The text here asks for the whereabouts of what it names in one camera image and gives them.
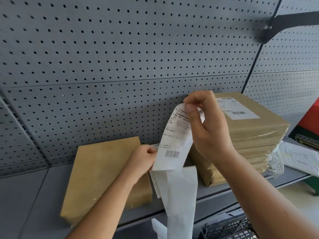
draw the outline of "black metal bracket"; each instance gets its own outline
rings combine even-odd
[[[273,18],[269,25],[263,44],[266,44],[269,40],[276,36],[277,33],[287,28],[312,25],[319,25],[319,11],[279,15]]]

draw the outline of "green object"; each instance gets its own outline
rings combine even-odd
[[[304,182],[309,185],[311,188],[315,190],[317,195],[319,195],[319,178],[315,176],[311,176],[304,180]]]

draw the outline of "beige floor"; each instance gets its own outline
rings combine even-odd
[[[306,217],[319,227],[319,197],[313,196],[313,190],[302,182],[278,189]]]

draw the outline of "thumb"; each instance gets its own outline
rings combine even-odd
[[[200,133],[206,132],[196,106],[193,104],[185,104],[185,111],[188,113],[192,134],[198,136]]]

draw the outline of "person's left arm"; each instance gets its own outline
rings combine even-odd
[[[111,239],[134,184],[153,165],[156,150],[141,145],[100,199],[66,239]]]

